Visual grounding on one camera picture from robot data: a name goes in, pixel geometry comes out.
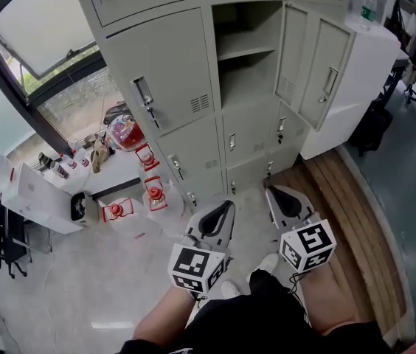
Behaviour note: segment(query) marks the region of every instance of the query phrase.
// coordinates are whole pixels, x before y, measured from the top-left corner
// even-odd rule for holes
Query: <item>green bottle label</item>
[[[361,16],[366,20],[372,21],[375,19],[375,12],[367,7],[362,7]]]

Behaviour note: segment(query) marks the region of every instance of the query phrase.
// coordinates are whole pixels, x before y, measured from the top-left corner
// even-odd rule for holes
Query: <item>black window frame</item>
[[[0,12],[11,1],[12,0],[0,0]],[[65,59],[65,61],[72,59],[80,53],[81,51],[73,53],[72,56]],[[106,62],[103,59],[101,52],[96,51],[72,64],[64,72],[55,75],[45,82],[45,84],[27,95],[24,86],[16,80],[0,54],[0,89],[15,110],[17,110],[31,128],[47,144],[49,144],[56,153],[67,153],[70,155],[72,154],[72,149],[69,147],[67,140],[44,118],[38,108],[64,89],[67,89],[83,78],[105,67]]]

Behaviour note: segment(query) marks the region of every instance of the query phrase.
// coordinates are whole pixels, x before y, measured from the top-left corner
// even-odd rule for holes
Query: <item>shelf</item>
[[[232,69],[220,74],[221,104],[223,109],[236,105],[261,103],[274,92],[255,66]]]
[[[216,45],[218,61],[275,51],[276,49],[273,44],[268,42],[265,33],[255,30],[219,35]]]

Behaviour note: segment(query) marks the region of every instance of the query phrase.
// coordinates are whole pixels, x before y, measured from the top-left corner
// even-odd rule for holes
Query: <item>wooden floor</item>
[[[329,262],[359,321],[390,330],[406,312],[400,278],[384,234],[363,192],[336,151],[273,175],[272,184],[303,192],[337,241]]]

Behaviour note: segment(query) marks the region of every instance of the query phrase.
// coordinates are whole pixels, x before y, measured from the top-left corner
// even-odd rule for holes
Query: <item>sneaker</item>
[[[277,253],[267,254],[262,260],[262,262],[260,263],[260,265],[249,273],[249,275],[246,278],[247,283],[251,281],[251,274],[254,273],[254,271],[260,269],[260,270],[267,271],[269,274],[272,274],[272,272],[277,267],[278,263],[279,263],[279,255]]]
[[[231,299],[242,295],[239,288],[230,280],[225,280],[221,283],[221,293],[223,294],[224,299]]]

